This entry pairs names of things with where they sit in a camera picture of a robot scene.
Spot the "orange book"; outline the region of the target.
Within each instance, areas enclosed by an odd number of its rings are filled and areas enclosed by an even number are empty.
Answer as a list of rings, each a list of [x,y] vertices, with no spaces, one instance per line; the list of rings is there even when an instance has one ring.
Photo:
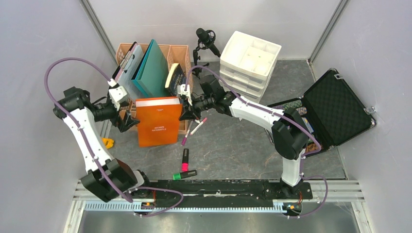
[[[152,147],[176,143],[181,112],[178,97],[137,99],[138,145]]]

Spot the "printed white paper sheet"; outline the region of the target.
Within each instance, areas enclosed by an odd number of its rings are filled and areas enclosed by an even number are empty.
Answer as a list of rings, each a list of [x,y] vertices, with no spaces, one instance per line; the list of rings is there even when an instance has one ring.
[[[123,86],[129,94],[129,98],[132,102],[139,99],[142,94],[134,83],[136,77],[135,72],[138,69],[140,62],[144,56],[141,46],[138,44],[132,53],[132,56],[128,60],[123,73],[120,75],[118,81],[119,85]]]

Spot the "dark blue hardcover book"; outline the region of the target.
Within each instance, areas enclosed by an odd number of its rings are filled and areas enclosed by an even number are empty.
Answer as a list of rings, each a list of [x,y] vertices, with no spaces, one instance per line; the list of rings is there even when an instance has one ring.
[[[165,82],[165,89],[171,96],[177,96],[177,88],[186,82],[186,75],[179,63],[173,63]]]

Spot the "black clipboard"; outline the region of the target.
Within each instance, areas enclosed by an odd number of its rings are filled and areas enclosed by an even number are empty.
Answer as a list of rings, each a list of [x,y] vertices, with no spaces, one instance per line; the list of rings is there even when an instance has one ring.
[[[115,81],[118,81],[120,75],[123,73],[124,68],[132,56],[136,46],[138,45],[137,42],[134,43],[120,43],[118,50],[116,52],[116,61],[118,63],[118,67],[114,72],[112,78]]]

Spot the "peach plastic file organizer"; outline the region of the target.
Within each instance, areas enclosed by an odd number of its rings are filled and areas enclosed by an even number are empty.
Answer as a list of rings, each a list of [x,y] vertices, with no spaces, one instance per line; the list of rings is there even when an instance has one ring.
[[[133,43],[120,43],[116,52],[116,61],[119,65],[126,56],[128,50],[132,47]],[[149,44],[140,44],[142,51],[145,52]],[[168,61],[169,68],[174,63],[179,63],[185,74],[189,74],[189,70],[192,67],[189,57],[188,45],[159,45],[163,55]],[[190,92],[193,91],[193,76],[189,75],[188,78]],[[181,121],[179,124],[179,134],[186,134],[189,128],[189,121]]]

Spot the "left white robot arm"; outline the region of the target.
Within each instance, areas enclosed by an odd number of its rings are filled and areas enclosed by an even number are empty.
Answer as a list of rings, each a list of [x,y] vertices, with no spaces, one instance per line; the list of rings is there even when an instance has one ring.
[[[141,198],[151,195],[153,185],[142,176],[136,177],[124,162],[115,159],[104,145],[96,123],[110,120],[120,132],[125,132],[139,123],[130,112],[120,115],[120,108],[128,104],[128,93],[123,86],[115,85],[108,90],[105,103],[92,103],[90,93],[71,87],[64,91],[64,98],[54,107],[54,114],[70,128],[82,152],[87,174],[81,178],[83,186],[104,202],[118,196],[128,202],[134,191]]]

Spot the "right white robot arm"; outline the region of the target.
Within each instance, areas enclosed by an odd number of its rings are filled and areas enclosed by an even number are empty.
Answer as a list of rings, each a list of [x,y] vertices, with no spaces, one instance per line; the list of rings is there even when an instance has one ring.
[[[282,156],[282,195],[293,198],[301,194],[304,179],[301,159],[311,134],[299,113],[293,108],[273,109],[250,101],[236,92],[225,91],[213,75],[205,76],[201,88],[203,94],[195,97],[188,84],[177,87],[178,96],[183,102],[179,119],[199,120],[203,111],[215,109],[220,114],[244,119],[264,128],[275,150]]]

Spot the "pink white marker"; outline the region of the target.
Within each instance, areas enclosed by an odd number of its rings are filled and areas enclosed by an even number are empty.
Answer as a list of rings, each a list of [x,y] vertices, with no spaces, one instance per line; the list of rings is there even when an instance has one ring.
[[[200,121],[200,123],[190,132],[190,135],[195,134],[199,128],[207,121],[207,117]]]

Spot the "magenta marker pen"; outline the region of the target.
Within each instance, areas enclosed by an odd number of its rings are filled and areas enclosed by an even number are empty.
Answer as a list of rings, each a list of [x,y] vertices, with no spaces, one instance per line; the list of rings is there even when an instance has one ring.
[[[185,136],[184,136],[184,138],[183,138],[183,140],[182,140],[182,143],[181,143],[182,146],[184,146],[185,143],[186,143],[186,141],[187,141],[187,138],[188,138],[188,135],[189,135],[189,133],[190,133],[190,129],[191,129],[192,125],[193,125],[193,122],[194,122],[194,121],[192,120],[192,121],[189,123],[188,129],[187,129],[186,134],[185,134]]]

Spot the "yellow orange block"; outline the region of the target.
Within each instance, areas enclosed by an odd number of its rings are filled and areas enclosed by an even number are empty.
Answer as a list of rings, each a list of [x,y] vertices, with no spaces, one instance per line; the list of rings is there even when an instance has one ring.
[[[106,147],[107,149],[112,148],[112,147],[114,146],[114,144],[115,144],[114,140],[111,139],[111,138],[102,137],[101,139],[102,139],[102,142],[103,142],[103,144],[105,145],[105,147]]]

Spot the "green file folder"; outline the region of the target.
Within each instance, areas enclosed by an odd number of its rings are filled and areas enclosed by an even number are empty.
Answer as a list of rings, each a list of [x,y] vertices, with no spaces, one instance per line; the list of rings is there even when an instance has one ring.
[[[168,62],[156,40],[152,39],[131,79],[141,98],[169,97],[165,88],[169,74]]]

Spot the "green highlighter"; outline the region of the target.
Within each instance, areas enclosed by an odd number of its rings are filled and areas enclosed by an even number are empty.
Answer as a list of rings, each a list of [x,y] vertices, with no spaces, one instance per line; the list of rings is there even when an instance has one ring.
[[[196,176],[196,175],[197,175],[197,170],[190,170],[190,171],[184,171],[184,172],[173,174],[172,179],[176,181],[176,180],[181,180],[181,179],[185,179],[185,178]]]

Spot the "white plastic drawer unit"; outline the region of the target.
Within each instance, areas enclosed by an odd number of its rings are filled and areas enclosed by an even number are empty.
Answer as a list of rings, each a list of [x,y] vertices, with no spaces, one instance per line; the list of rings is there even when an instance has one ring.
[[[259,103],[282,46],[235,31],[220,56],[220,77],[237,93]]]

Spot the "black microphone on tripod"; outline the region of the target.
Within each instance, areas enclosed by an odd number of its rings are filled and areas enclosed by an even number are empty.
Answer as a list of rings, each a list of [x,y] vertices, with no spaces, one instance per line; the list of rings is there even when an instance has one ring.
[[[221,53],[214,44],[216,40],[216,34],[213,30],[204,30],[203,28],[198,28],[196,30],[196,35],[198,37],[197,47],[193,50],[192,53],[195,66],[198,65],[198,61],[201,59],[198,54],[200,50],[211,50],[215,56],[220,58]]]

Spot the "black open carrying case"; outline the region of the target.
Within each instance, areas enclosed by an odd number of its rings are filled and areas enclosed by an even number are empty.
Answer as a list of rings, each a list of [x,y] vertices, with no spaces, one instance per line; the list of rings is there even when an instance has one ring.
[[[320,152],[335,148],[376,126],[377,122],[335,68],[326,71],[301,97],[277,103],[271,108],[284,109],[301,101],[303,115],[320,143]]]

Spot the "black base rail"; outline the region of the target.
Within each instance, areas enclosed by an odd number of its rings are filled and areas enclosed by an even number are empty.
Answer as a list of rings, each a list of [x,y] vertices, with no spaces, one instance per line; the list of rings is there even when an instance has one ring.
[[[154,199],[156,208],[271,207],[274,200],[298,202],[313,199],[311,186],[296,189],[277,180],[157,180],[154,190],[131,189],[133,198]]]

